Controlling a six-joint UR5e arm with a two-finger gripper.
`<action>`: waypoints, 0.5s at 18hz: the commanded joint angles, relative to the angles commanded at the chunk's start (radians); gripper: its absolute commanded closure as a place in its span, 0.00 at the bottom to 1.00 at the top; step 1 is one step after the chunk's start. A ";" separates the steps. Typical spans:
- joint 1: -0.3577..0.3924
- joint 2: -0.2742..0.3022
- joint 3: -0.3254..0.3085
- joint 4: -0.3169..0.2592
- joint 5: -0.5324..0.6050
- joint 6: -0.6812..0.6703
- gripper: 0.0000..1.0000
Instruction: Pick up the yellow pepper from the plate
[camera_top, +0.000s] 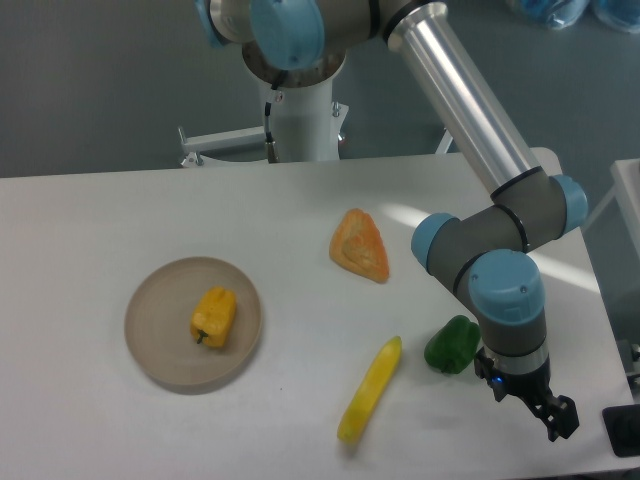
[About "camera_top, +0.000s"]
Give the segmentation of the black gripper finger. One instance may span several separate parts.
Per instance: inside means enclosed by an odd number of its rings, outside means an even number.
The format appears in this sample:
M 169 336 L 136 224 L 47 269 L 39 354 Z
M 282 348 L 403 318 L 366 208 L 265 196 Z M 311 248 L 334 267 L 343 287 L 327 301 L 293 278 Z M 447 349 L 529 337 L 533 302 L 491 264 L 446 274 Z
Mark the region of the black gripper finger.
M 549 441 L 568 439 L 579 427 L 575 402 L 567 396 L 545 392 L 542 395 L 522 396 L 520 400 L 545 425 Z

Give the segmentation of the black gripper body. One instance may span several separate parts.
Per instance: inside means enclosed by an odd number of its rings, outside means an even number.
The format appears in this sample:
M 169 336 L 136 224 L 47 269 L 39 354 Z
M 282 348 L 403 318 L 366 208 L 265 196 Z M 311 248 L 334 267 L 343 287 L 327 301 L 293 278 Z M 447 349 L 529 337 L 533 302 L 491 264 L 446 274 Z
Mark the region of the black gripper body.
M 528 406 L 541 406 L 552 395 L 550 360 L 545 348 L 522 357 L 504 356 L 481 348 L 475 355 L 474 369 L 476 376 L 493 390 L 498 402 L 510 395 Z

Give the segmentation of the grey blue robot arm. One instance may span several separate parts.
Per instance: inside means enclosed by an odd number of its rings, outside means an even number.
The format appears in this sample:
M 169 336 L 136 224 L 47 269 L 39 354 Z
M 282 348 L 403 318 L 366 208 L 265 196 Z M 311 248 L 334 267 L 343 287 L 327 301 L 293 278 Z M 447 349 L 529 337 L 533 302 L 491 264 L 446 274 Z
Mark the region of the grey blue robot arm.
M 210 44 L 240 45 L 261 81 L 259 135 L 271 163 L 337 158 L 334 106 L 302 104 L 309 87 L 332 80 L 348 49 L 381 38 L 404 59 L 492 199 L 464 220 L 428 216 L 412 252 L 478 320 L 477 376 L 497 399 L 520 399 L 550 439 L 570 437 L 578 414 L 549 385 L 545 294 L 530 252 L 584 222 L 586 195 L 538 164 L 451 30 L 445 3 L 199 1 L 196 11 Z

